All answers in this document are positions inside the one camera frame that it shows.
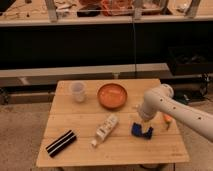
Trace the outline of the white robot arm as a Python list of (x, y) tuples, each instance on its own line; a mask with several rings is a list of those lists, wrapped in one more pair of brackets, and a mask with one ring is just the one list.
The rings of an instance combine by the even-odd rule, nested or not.
[(147, 90), (137, 109), (139, 116), (147, 122), (152, 120), (158, 111), (163, 112), (213, 142), (213, 115), (181, 104), (175, 101), (173, 96), (174, 90), (168, 84)]

